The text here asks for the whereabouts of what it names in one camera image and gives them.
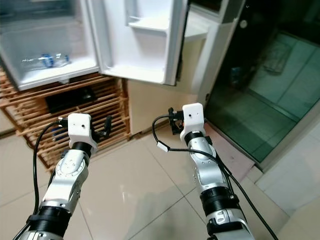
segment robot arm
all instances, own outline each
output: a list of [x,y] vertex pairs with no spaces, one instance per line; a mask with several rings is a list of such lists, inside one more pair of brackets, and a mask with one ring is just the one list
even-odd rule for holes
[[110,116],[102,132],[94,131],[88,114],[72,113],[67,119],[59,120],[60,127],[68,128],[70,150],[56,165],[55,176],[38,212],[29,217],[29,230],[21,235],[20,240],[63,240],[80,198],[81,187],[88,177],[91,154],[97,150],[99,137],[108,137],[111,131]]
[[[180,139],[190,150],[198,150],[218,159],[210,138],[205,137],[203,106],[200,103],[184,105],[182,112],[169,109],[170,125],[174,133],[180,129]],[[194,180],[206,215],[210,240],[254,240],[245,216],[233,193],[225,172],[217,162],[201,153],[190,152],[194,166]]]

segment refrigerator shelf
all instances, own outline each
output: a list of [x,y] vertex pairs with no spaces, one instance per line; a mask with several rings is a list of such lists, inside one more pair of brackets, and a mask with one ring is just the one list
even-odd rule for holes
[[41,30],[55,27],[82,26],[82,21],[73,16],[59,16],[45,19],[27,19],[2,22],[0,33]]
[[97,63],[94,58],[89,56],[72,55],[70,55],[69,58],[71,63],[62,67],[51,67],[26,72],[21,80],[20,88],[23,90],[24,85],[35,83],[41,81],[42,79],[68,79],[73,72],[79,72],[86,69],[92,70],[93,72],[98,71]]
[[170,19],[167,17],[144,17],[137,21],[129,22],[128,25],[132,28],[151,30],[158,32],[167,32],[169,29]]

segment white floor tile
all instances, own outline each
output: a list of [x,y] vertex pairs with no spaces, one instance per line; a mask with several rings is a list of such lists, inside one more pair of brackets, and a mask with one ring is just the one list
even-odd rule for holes
[[133,142],[135,142],[136,139],[131,139],[130,141],[127,141],[127,140],[123,140],[121,142],[118,142],[112,146],[109,146],[107,148],[104,148],[102,150],[99,150],[98,152],[96,152],[95,154],[93,154],[90,158],[90,163],[93,163],[94,161],[96,160],[99,160],[99,159],[103,159],[106,157],[106,155],[114,152],[114,151],[117,151],[129,144],[132,144]]
[[[40,199],[45,194],[47,187],[39,189]],[[12,239],[18,231],[26,224],[26,220],[34,209],[34,193],[10,202],[0,207],[0,239]],[[68,228],[64,235],[64,240],[91,240],[89,229],[81,212],[77,206],[70,219]]]
[[[34,189],[33,150],[25,139],[10,136],[0,139],[0,206],[9,203]],[[50,175],[38,160],[38,185],[46,185]]]
[[302,229],[304,229],[313,239],[319,239],[319,213],[320,213],[320,197],[313,200],[311,203],[298,209],[292,216]]
[[320,195],[319,144],[316,138],[305,136],[259,181],[273,180],[265,193],[289,215]]
[[132,240],[206,240],[208,237],[206,225],[183,198]]
[[[270,199],[265,195],[249,178],[244,178],[241,182],[242,187],[251,198],[252,202],[263,216],[265,221],[273,229],[275,233],[278,233],[284,224],[288,221],[289,217]],[[233,187],[236,195],[239,197],[240,206],[246,216],[248,225],[256,240],[270,240],[271,236],[261,223],[257,215],[254,213],[245,197],[240,190]],[[192,207],[197,211],[201,218],[205,221],[205,215],[202,208],[202,203],[199,198],[199,194],[196,190],[190,192],[186,199],[191,203]]]
[[290,219],[278,234],[279,240],[316,240],[311,238],[309,233],[299,226],[295,221]]
[[[169,126],[157,130],[156,134],[159,140],[172,148],[187,148],[186,144],[181,142],[178,134],[172,135]],[[193,181],[194,171],[192,161],[187,152],[165,152],[161,150],[157,147],[152,134],[143,137],[141,141],[184,195],[196,186]]]
[[200,199],[200,196],[199,196],[197,189],[196,188],[193,189],[191,192],[189,192],[185,196],[185,198],[192,205],[194,210],[199,214],[201,219],[206,223],[206,214],[204,212],[204,208],[202,207],[201,199]]
[[94,240],[129,239],[182,198],[141,141],[89,165],[81,194]]

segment cable clip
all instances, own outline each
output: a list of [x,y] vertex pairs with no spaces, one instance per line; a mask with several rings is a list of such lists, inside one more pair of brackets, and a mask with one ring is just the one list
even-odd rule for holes
[[163,151],[165,151],[166,153],[169,152],[170,147],[166,144],[164,144],[162,141],[158,141],[156,143],[156,146],[160,149],[162,149]]

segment refrigerator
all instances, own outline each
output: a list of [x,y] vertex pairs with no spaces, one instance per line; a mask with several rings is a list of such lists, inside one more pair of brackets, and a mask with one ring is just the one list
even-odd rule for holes
[[[0,65],[20,91],[94,72],[127,78],[134,134],[169,107],[206,103],[243,2],[0,0]],[[23,64],[56,54],[69,63]]]
[[93,72],[176,84],[187,0],[0,0],[0,6],[1,65],[19,90]]

